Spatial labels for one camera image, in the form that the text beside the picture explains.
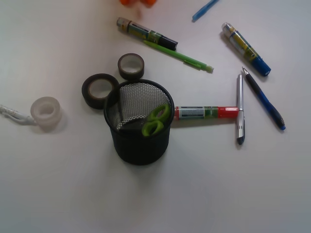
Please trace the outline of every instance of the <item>pen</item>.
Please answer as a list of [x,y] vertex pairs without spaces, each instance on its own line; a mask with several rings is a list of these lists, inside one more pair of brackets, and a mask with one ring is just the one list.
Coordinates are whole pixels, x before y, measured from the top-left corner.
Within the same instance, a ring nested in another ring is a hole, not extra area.
[[192,16],[192,21],[197,21],[202,15],[204,15],[218,0],[211,0],[208,4],[202,7],[194,16]]
[[35,124],[35,120],[26,114],[20,113],[16,110],[4,107],[0,105],[0,112],[5,116],[9,117],[11,120],[19,123],[19,124]]
[[238,118],[237,118],[237,142],[239,145],[242,145],[245,140],[245,117],[243,109],[243,76],[238,75]]
[[169,49],[167,49],[165,47],[162,47],[160,45],[157,45],[155,43],[152,43],[152,42],[149,42],[149,41],[146,41],[146,40],[144,40],[144,43],[146,45],[148,45],[149,47],[155,49],[155,50],[158,50],[158,51],[166,53],[166,54],[168,54],[168,55],[170,55],[172,57],[175,57],[175,58],[177,58],[179,60],[182,60],[184,63],[186,63],[186,64],[188,64],[188,65],[190,65],[190,66],[192,66],[194,68],[206,70],[209,73],[212,73],[213,70],[214,70],[213,67],[210,67],[210,66],[208,66],[208,65],[206,65],[206,64],[204,64],[202,62],[199,62],[199,61],[194,60],[194,59],[192,59],[190,57],[182,55],[181,53],[169,50]]
[[149,28],[139,25],[131,20],[125,18],[118,18],[117,26],[124,32],[132,34],[143,40],[148,40],[150,42],[156,43],[170,50],[176,50],[178,42],[167,38],[166,36],[157,33]]
[[253,77],[247,72],[247,70],[242,67],[244,73],[245,73],[245,78],[248,81],[249,85],[251,88],[254,90],[255,94],[258,96],[259,100],[263,104],[263,106],[267,109],[268,113],[271,115],[272,119],[275,121],[276,125],[281,129],[285,130],[285,124],[282,116],[276,108],[268,101],[267,97],[264,95],[258,84],[255,82]]
[[197,120],[212,118],[237,118],[237,107],[195,106],[175,107],[174,120]]
[[230,23],[222,25],[224,35],[230,43],[243,55],[243,57],[252,64],[252,66],[262,75],[267,76],[271,69],[256,53],[254,48],[245,40],[245,38]]

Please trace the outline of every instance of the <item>clear tape roll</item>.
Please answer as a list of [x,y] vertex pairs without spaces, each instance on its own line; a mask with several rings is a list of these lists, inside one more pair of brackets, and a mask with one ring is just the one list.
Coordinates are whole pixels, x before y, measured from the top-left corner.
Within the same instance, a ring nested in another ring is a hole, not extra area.
[[30,108],[31,116],[41,127],[51,127],[59,123],[62,110],[57,99],[42,97],[37,99]]

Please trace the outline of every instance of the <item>green scissors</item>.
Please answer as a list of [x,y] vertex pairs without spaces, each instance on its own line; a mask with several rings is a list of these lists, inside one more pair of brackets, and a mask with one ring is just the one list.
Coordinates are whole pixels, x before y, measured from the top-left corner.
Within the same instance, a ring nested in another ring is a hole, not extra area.
[[164,123],[170,117],[171,110],[170,106],[166,104],[162,104],[156,107],[148,116],[147,123],[145,123],[141,129],[141,133],[144,137],[149,137],[164,128]]

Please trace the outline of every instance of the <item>orange object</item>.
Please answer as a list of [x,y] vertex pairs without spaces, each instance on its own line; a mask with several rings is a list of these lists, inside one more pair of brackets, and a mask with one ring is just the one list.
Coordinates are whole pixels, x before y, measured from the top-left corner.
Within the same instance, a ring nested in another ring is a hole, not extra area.
[[143,2],[147,3],[148,5],[153,5],[156,0],[143,0]]
[[121,4],[127,5],[130,3],[130,0],[120,0]]

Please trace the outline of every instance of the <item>tape roll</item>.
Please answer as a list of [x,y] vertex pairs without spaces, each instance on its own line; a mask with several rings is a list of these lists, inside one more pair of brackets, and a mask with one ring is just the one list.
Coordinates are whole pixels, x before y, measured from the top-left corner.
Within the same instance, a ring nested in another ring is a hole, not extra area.
[[59,123],[62,110],[57,99],[42,97],[37,99],[30,108],[30,113],[41,127],[51,127]]
[[106,80],[108,81],[112,89],[116,88],[116,86],[119,85],[119,82],[116,80],[115,77],[109,75],[109,74],[94,74],[88,79],[85,80],[85,82],[82,85],[82,95],[87,103],[88,106],[95,109],[104,109],[104,102],[106,100],[106,97],[98,98],[91,94],[90,88],[92,84],[97,80]]
[[123,55],[118,61],[118,69],[122,78],[133,81],[140,79],[145,72],[145,62],[135,53]]

